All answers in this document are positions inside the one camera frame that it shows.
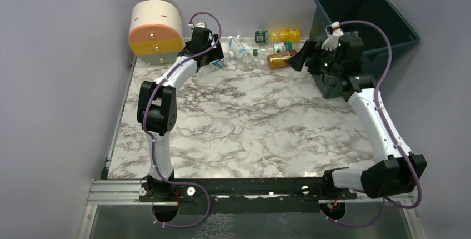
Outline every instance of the white marble surface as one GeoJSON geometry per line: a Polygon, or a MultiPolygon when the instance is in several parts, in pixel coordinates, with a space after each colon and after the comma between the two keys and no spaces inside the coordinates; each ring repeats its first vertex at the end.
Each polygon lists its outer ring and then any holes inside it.
{"type": "MultiPolygon", "coordinates": [[[[374,164],[363,127],[341,98],[326,100],[306,71],[203,67],[182,87],[171,135],[175,176],[319,176],[329,168],[374,164]]],[[[139,87],[169,66],[136,63],[108,178],[149,172],[147,139],[136,120],[139,87]]]]}

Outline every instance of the yellow bottle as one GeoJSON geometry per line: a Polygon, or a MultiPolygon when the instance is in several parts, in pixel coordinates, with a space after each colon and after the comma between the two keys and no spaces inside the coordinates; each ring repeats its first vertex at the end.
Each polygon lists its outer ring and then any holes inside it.
{"type": "Polygon", "coordinates": [[[241,37],[237,35],[237,39],[245,43],[278,43],[278,42],[294,42],[298,43],[301,40],[301,32],[299,29],[285,29],[282,31],[256,31],[254,35],[248,37],[241,37]]]}

